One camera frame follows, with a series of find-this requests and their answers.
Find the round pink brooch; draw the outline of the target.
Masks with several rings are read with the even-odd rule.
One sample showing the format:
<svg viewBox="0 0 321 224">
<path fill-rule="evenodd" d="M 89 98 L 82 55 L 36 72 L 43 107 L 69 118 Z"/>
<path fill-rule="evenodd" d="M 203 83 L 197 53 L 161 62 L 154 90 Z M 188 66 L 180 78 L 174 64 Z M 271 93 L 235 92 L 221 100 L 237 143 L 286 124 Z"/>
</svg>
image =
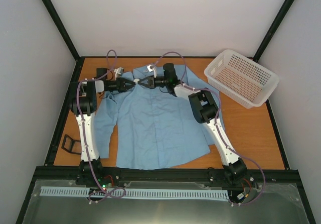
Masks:
<svg viewBox="0 0 321 224">
<path fill-rule="evenodd" d="M 140 79 L 136 78 L 136 79 L 133 80 L 133 82 L 134 82 L 135 84 L 140 84 Z"/>
</svg>

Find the light blue button shirt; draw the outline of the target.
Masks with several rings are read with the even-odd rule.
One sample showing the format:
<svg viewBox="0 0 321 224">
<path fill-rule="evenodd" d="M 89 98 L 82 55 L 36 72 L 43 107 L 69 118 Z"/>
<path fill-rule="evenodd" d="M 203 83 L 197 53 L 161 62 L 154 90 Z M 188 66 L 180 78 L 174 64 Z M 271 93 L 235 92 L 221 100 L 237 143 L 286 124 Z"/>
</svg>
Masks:
<svg viewBox="0 0 321 224">
<path fill-rule="evenodd" d="M 205 126 L 195 120 L 189 101 L 164 88 L 137 85 L 122 93 L 107 91 L 94 128 L 101 158 L 109 158 L 110 138 L 118 129 L 119 168 L 169 168 L 208 154 L 215 144 Z"/>
</svg>

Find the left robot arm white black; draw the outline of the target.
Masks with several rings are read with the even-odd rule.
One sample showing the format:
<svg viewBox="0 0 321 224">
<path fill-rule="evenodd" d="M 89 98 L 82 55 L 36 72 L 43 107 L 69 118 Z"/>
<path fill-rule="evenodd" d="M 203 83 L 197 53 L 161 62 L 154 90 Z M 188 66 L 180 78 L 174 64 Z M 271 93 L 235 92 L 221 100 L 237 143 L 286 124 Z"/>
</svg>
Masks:
<svg viewBox="0 0 321 224">
<path fill-rule="evenodd" d="M 126 92 L 135 86 L 135 82 L 122 77 L 124 68 L 118 67 L 113 71 L 113 80 L 107 77 L 110 72 L 107 68 L 97 68 L 95 78 L 72 82 L 69 89 L 69 109 L 76 118 L 80 133 L 79 168 L 93 185 L 99 185 L 104 180 L 94 130 L 97 94 L 107 91 Z"/>
</svg>

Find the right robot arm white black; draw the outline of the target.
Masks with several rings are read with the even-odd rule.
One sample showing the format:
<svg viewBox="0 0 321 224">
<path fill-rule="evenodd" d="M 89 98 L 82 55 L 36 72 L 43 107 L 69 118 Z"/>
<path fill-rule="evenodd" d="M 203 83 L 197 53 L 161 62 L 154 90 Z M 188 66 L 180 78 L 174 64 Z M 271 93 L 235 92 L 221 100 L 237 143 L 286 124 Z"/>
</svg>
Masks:
<svg viewBox="0 0 321 224">
<path fill-rule="evenodd" d="M 220 105 L 216 104 L 213 98 L 215 92 L 208 88 L 195 88 L 179 80 L 172 63 L 163 66 L 163 76 L 158 76 L 153 64 L 146 68 L 146 71 L 152 72 L 153 75 L 139 80 L 137 84 L 149 89 L 165 87 L 169 94 L 188 100 L 196 122 L 202 124 L 214 139 L 226 182 L 230 185 L 241 182 L 247 174 L 247 167 L 223 129 L 219 118 Z"/>
</svg>

